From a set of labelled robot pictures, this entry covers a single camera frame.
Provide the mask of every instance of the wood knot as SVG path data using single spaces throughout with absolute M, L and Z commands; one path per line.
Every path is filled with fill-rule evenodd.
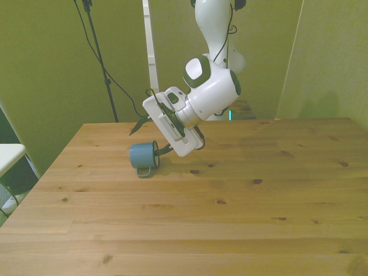
M 113 259 L 113 255 L 106 255 L 106 256 L 103 258 L 102 263 L 105 265 L 105 264 L 107 264 L 107 263 L 111 262 L 111 261 L 112 261 L 112 259 Z

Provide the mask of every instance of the white pole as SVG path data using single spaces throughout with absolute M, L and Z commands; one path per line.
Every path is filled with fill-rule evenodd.
M 156 59 L 154 40 L 152 37 L 151 17 L 150 17 L 150 0 L 143 0 L 143 16 L 145 27 L 145 40 L 147 43 L 149 82 L 155 93 L 159 91 L 159 81 L 157 77 Z

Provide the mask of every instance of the floor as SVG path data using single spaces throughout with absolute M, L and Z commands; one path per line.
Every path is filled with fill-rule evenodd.
M 0 185 L 0 208 L 9 198 L 10 194 L 8 193 L 8 191 L 2 185 Z M 6 216 L 4 216 L 4 214 L 0 211 L 0 227 L 4 224 L 5 221 Z

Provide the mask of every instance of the microphone stand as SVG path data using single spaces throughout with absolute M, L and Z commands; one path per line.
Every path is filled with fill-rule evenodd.
M 106 70 L 105 70 L 104 62 L 102 61 L 101 51 L 99 50 L 99 46 L 98 46 L 96 32 L 94 30 L 93 23 L 92 23 L 92 18 L 91 18 L 91 13 L 90 13 L 91 12 L 90 6 L 92 6 L 92 0 L 82 0 L 82 2 L 83 2 L 83 6 L 85 8 L 85 12 L 87 13 L 88 20 L 90 21 L 90 26 L 91 26 L 91 30 L 92 30 L 94 42 L 96 44 L 98 59 L 99 59 L 99 62 L 101 64 L 101 68 L 102 68 L 102 72 L 103 72 L 103 77 L 105 78 L 105 85 L 106 85 L 106 88 L 107 88 L 108 93 L 109 93 L 110 103 L 111 103 L 111 107 L 113 109 L 115 122 L 119 122 L 119 120 L 117 118 L 117 114 L 116 114 L 116 109 L 115 109 L 115 104 L 114 104 L 113 96 L 112 96 L 111 89 L 110 89 L 111 80 L 108 79 L 108 77 L 106 75 Z

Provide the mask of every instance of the wooden table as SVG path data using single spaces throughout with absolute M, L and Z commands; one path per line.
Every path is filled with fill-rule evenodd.
M 347 118 L 216 121 L 140 179 L 154 124 L 87 124 L 0 228 L 0 275 L 368 275 L 368 134 Z

